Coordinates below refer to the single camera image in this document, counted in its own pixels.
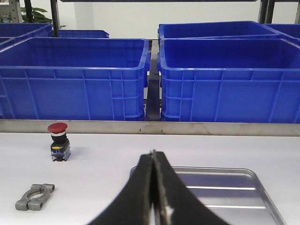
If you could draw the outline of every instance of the crate rim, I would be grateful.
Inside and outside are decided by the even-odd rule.
[[[36,33],[37,31],[43,30],[43,29],[45,29],[47,27],[51,27],[51,29],[52,29],[52,24],[48,23],[48,22],[34,22],[34,23],[24,22],[22,24],[39,24],[39,25],[41,24],[43,26],[41,26],[40,28],[34,29],[34,30],[30,31],[30,32],[27,32],[25,34],[22,34],[22,35],[19,35],[19,36],[16,36],[16,37],[12,37],[12,38],[22,38],[22,37],[27,36],[29,34]]]
[[[160,39],[169,39],[169,37],[165,37],[165,34],[162,33],[163,31],[163,28],[165,26],[170,26],[170,25],[193,25],[193,24],[212,24],[212,23],[252,23],[252,24],[255,24],[255,25],[259,25],[261,26],[262,24],[260,23],[257,23],[255,21],[251,21],[251,20],[243,20],[243,21],[220,21],[220,22],[188,22],[188,23],[161,23],[159,24],[158,26],[158,34],[159,34],[159,37]],[[271,27],[268,27],[268,26],[263,26],[265,29],[267,29],[269,32],[272,32],[271,34],[262,34],[260,36],[268,36],[268,35],[278,35],[278,31],[275,30],[275,29],[271,29]],[[257,36],[257,35],[239,35],[239,37],[245,37],[245,36]],[[236,37],[236,35],[228,35],[227,37]]]
[[[288,37],[291,40],[300,40],[300,38],[293,37],[293,36],[291,36],[289,34],[281,32],[281,31],[279,31],[279,30],[277,30],[277,29],[275,29],[273,27],[270,27],[269,25],[276,25],[276,26],[286,26],[286,25],[290,26],[291,25],[293,27],[296,27],[296,26],[300,26],[300,24],[298,24],[298,23],[265,23],[265,24],[263,24],[263,26],[266,27],[266,28],[269,28],[269,29],[271,29],[273,31],[276,31],[278,34],[283,35],[284,37]]]
[[[1,42],[1,43],[0,43],[0,46],[1,46],[1,45],[5,45],[6,43],[11,42],[12,40],[15,39],[15,37],[2,37],[2,38],[8,38],[8,40],[5,40],[5,41]]]
[[[144,42],[143,45],[143,51],[140,58],[139,65],[137,67],[49,67],[49,66],[2,66],[0,65],[0,69],[64,69],[64,70],[74,70],[74,69],[82,69],[82,70],[140,70],[143,69],[147,64],[147,56],[149,52],[149,40],[144,38],[73,38],[73,37],[30,37],[27,39],[24,39],[22,41],[19,41],[13,45],[7,46],[0,50],[0,54],[2,54],[4,51],[13,48],[16,45],[20,45],[26,41],[29,41],[31,39],[86,39],[86,40],[105,40],[105,41],[111,41],[111,40],[141,40]]]
[[[84,29],[84,30],[74,30],[74,29],[61,29],[59,31],[103,31],[105,32],[106,34],[109,34],[107,33],[105,30],[87,30],[87,29]]]
[[[201,39],[196,39],[196,38],[191,38],[191,39],[186,39],[186,38],[168,38],[168,39],[161,39],[160,42],[160,47],[159,47],[159,67],[161,67],[161,69],[164,70],[172,70],[172,71],[205,71],[205,70],[215,70],[215,71],[284,71],[284,72],[293,72],[293,71],[300,71],[300,66],[299,68],[250,68],[250,67],[246,67],[246,68],[231,68],[231,67],[225,67],[225,68],[187,68],[187,67],[169,67],[166,64],[166,60],[165,60],[165,41],[169,42],[169,41],[206,41],[206,40],[211,40],[211,41],[228,41],[228,40],[238,40],[238,41],[253,41],[253,40],[258,40],[258,41],[283,41],[286,42],[290,45],[293,45],[295,47],[297,47],[300,50],[300,46],[283,38],[274,38],[274,39],[270,39],[270,38],[253,38],[253,39],[241,39],[241,38],[220,38],[220,39],[212,39],[212,38],[201,38]]]

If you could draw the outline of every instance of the metal frame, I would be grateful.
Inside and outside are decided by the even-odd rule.
[[[9,9],[11,21],[13,23],[21,23],[23,20],[19,0],[9,0]]]
[[[33,23],[31,0],[24,0],[26,8],[26,16],[30,23]]]
[[[52,22],[53,22],[53,32],[54,37],[58,37],[58,30],[60,29],[60,17],[58,13],[57,0],[50,0]]]
[[[261,6],[259,10],[258,22],[259,23],[272,23],[273,12],[275,2],[298,2],[298,0],[261,0]],[[300,9],[298,6],[297,15],[300,15]]]

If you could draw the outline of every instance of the red mushroom button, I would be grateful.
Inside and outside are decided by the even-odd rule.
[[[68,126],[65,123],[53,123],[48,127],[48,130],[51,133],[59,134],[59,133],[64,132],[67,129],[67,127]]]

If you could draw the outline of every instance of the white wall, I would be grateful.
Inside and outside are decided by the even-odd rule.
[[[112,38],[157,38],[160,23],[257,21],[257,2],[65,3],[59,2],[60,24],[65,29],[105,30]],[[31,0],[48,10],[49,0]],[[297,2],[275,4],[273,23],[294,23]]]

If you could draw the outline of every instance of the green leaves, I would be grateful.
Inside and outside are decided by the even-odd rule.
[[[26,15],[26,8],[21,7],[21,12],[22,12],[23,21],[28,23],[29,19],[27,18],[27,15]],[[52,23],[52,19],[49,19],[45,15],[42,14],[42,13],[46,13],[46,12],[48,12],[48,11],[43,8],[33,7],[32,8],[33,22],[34,23]]]
[[[42,12],[42,13],[46,13],[48,12],[47,10],[43,9],[43,8],[32,8],[32,11],[38,11],[38,12]]]

